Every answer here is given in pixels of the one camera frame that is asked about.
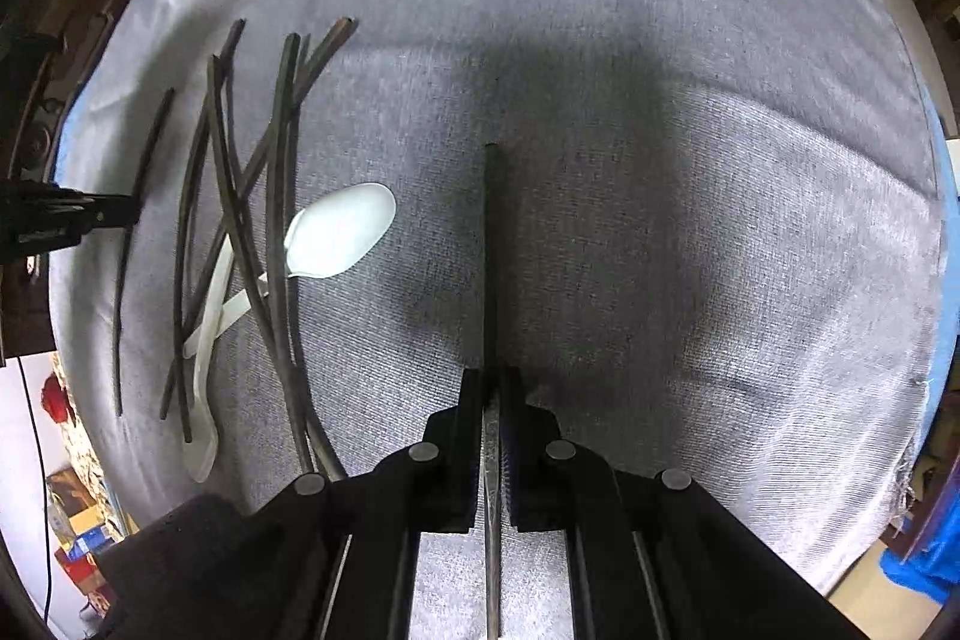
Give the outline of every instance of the bolt head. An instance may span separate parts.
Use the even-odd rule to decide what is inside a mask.
[[[671,468],[661,472],[661,482],[671,491],[683,491],[690,486],[693,478],[682,469]]]
[[[296,479],[296,482],[294,482],[294,490],[301,495],[301,497],[309,497],[314,494],[319,494],[320,491],[323,491],[325,485],[326,480],[323,480],[323,475],[318,475],[316,472],[308,472],[306,475],[300,475]]]
[[[440,448],[432,442],[418,442],[411,445],[407,453],[414,461],[433,461],[434,458],[440,456]]]
[[[546,446],[546,455],[554,461],[566,461],[577,455],[577,446],[566,439],[555,439]]]

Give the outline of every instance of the red object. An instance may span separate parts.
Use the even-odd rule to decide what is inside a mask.
[[[54,423],[66,423],[73,419],[70,400],[67,398],[64,387],[59,384],[55,372],[51,372],[50,377],[43,384],[43,390],[40,391],[40,405],[54,419]]]
[[[91,555],[86,555],[85,557],[80,557],[76,561],[70,561],[66,557],[66,553],[61,548],[56,549],[54,553],[56,561],[59,562],[64,572],[75,585],[80,585],[90,576],[97,575],[99,570],[97,565],[93,563],[93,557]]]

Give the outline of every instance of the blue object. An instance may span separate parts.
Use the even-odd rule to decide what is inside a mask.
[[[923,423],[920,424],[920,437],[917,439],[917,451],[926,439],[937,413],[940,398],[947,386],[950,362],[957,345],[957,330],[960,326],[960,207],[957,205],[957,189],[953,181],[953,167],[947,152],[944,131],[937,116],[937,110],[930,98],[930,92],[920,81],[920,96],[923,108],[930,123],[930,136],[933,138],[935,165],[944,194],[944,234],[947,235],[947,247],[944,253],[947,261],[941,284],[940,322],[937,326],[933,355],[930,357],[930,370],[926,376],[926,405],[923,411]]]
[[[900,561],[892,551],[880,557],[880,569],[895,584],[928,595],[941,605],[960,584],[960,496],[941,521],[936,536],[923,551]]]
[[[66,552],[66,557],[68,561],[77,561],[87,554],[93,554],[93,552],[97,552],[101,548],[107,548],[108,545],[112,544],[113,538],[107,533],[107,527],[99,525],[99,527],[90,528],[83,534],[78,534],[76,542]]]

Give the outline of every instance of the wall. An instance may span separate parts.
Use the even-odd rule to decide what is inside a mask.
[[[47,475],[69,466],[59,427],[40,407],[40,389],[53,370],[47,355],[28,356],[23,368],[30,389],[31,406],[40,432]],[[61,570],[53,558],[56,538],[50,533],[47,547],[43,525],[44,489],[40,482],[37,445],[30,426],[30,414],[23,394],[23,383],[16,359],[0,367],[0,530],[11,557],[38,610],[46,597],[47,572],[44,550],[51,558],[53,597],[50,605],[50,629],[57,637],[75,640],[90,633],[80,619],[86,598]]]

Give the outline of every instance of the spoon handle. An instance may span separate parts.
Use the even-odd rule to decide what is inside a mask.
[[[257,283],[260,287],[260,293],[263,296],[267,295],[267,275],[261,274]],[[217,323],[217,330],[214,339],[222,335],[230,326],[240,320],[246,313],[250,311],[250,298],[247,296],[246,290],[241,290],[237,295],[233,295],[229,300],[224,302],[224,306],[220,311],[220,321]],[[200,345],[200,328],[194,330],[186,341],[184,341],[184,359],[190,359],[197,355],[197,347]]]
[[[197,405],[206,407],[206,377],[210,370],[213,342],[217,338],[213,330],[213,323],[217,316],[217,304],[224,300],[224,294],[227,292],[232,266],[233,247],[230,245],[229,238],[227,238],[224,239],[223,247],[220,248],[217,266],[213,271],[213,279],[210,280],[210,290],[206,294],[206,302],[203,305],[203,318],[200,319],[200,328],[198,328],[197,362],[193,367],[194,407],[197,407]]]

